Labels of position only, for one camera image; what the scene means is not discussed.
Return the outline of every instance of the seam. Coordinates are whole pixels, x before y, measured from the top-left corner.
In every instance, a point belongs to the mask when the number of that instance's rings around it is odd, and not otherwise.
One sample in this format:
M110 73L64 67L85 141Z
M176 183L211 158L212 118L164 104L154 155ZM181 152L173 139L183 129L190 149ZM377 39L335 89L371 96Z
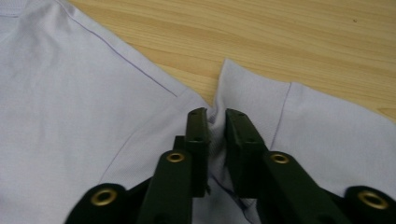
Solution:
M169 104L164 104L163 106L161 106L159 109L157 109L156 111L153 112L153 114L146 119L145 122L143 122L141 125L139 125L138 127L135 128L135 130L126 138L125 142L122 144L122 146L119 148L119 150L115 153L113 159L111 160L111 162L108 164L107 168L103 171L103 174L101 175L98 184L101 184L103 179L105 178L107 172L110 170L111 166L113 165L114 161L119 157L120 153L124 150L125 146L129 143L130 139L134 136L135 133L138 133L142 130L142 128L144 128L146 125L148 125L148 123L150 123L153 118L159 116L161 113L159 113L159 111L163 111L164 107L168 107Z
M22 13L22 11L25 9L26 7L26 1L23 2L23 6L21 6L20 4L18 4L17 7L6 7L4 5L2 5L0 7L0 16L5 16L5 17L19 17Z
M69 12L67 11L67 9L64 7L64 5L62 3L59 2L59 0L56 0L56 2L62 7L62 9L64 10L64 12L67 14L67 16L70 18L70 20L74 21L76 24L78 24L79 26L81 26L83 29L85 29L86 31L88 31L89 33L95 35L96 37L98 37L100 40L102 40L108 47L110 47L117 55L119 55L125 62L127 62L128 64L130 64L131 66L133 66L135 69L137 69L139 72L141 72L143 75L145 75L146 77L150 78L152 81L154 81L155 83L157 83L159 86L161 86L162 88L164 88L165 90L169 91L171 94L173 94L174 96L177 96L174 92L170 91L168 88L166 88L163 84L161 84L160 82L158 82L157 80L155 80L153 77L151 77L148 73L146 73L145 71L143 71L143 69L141 69L139 66L137 66L136 64L134 64L133 62L129 61L128 59L126 59L121 53L119 53L110 43L108 43L103 37L101 37L99 34L97 34L96 32L92 31L91 29L89 29L88 27L84 26L82 23L80 23L77 19L75 19L72 15L69 14Z
M269 148L271 151L272 151L272 149L273 149L273 147L274 147L274 144L275 144L275 141L276 141L276 138L277 138L277 133L278 133L279 127L280 127L280 121L281 121L282 118L283 118L285 105L286 105L286 102L288 101L288 98L289 98L289 93L290 93L290 89L291 89L291 84L292 84L292 83L289 84L289 88L288 88L288 91L286 92L286 96L285 96L285 101L283 101L282 110L281 110L280 116L279 116L279 122L277 123L277 126L276 126L274 138L273 138L273 140L272 140L272 142L271 142L271 147Z
M216 179L216 177L215 177L212 173L209 173L209 178L212 178L212 179L215 181L215 183L216 183L222 190L224 190L224 192L225 192L226 194L228 194L228 196L230 196L230 197L233 199L233 201L236 203L236 205L239 207L239 209L241 209L242 214L244 215L244 217L245 217L245 219L247 220L247 222L249 222L249 223L252 224L253 222L248 218L248 215L246 214L246 211L249 209L249 207L250 207L251 205L246 206L246 205L242 202L241 199L239 199L239 198L237 198L237 197L235 196L235 193L234 193L232 190L227 189L226 187L222 186L221 183Z

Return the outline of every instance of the wooden table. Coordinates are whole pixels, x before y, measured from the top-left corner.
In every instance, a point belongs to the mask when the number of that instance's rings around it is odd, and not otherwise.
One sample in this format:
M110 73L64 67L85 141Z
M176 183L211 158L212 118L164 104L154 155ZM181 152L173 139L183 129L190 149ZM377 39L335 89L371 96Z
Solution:
M394 0L71 3L210 104L222 62L230 58L396 121Z

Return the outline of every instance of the black clamp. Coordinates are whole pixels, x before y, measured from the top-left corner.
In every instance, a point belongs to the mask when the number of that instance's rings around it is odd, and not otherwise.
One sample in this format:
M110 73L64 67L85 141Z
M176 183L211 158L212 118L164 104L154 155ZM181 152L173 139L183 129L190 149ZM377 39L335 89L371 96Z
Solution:
M235 195L257 199L262 223L396 223L396 202L368 187L351 187L345 197L321 189L289 154L269 151L242 112L227 109L226 166ZM188 115L185 136L163 153L152 178L133 189L102 184L90 189L65 224L190 224L192 198L207 191L206 110Z

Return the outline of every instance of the table surface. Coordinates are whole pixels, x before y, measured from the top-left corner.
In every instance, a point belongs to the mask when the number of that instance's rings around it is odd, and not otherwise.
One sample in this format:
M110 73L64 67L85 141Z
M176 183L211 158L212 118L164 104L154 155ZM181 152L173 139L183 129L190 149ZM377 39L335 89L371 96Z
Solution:
M394 0L71 0L212 105L224 58L396 122Z

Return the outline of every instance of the cloth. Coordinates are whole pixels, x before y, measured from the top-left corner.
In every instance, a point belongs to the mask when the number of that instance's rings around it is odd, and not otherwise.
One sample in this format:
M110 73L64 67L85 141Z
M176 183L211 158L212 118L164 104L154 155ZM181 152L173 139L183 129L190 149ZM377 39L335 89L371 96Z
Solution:
M0 0L0 67L0 223L63 223L93 186L132 188L197 107L208 108L213 193L194 200L193 223L260 223L255 201L234 197L224 169L228 107L323 188L367 185L396 198L391 121L229 60L211 108L63 0Z

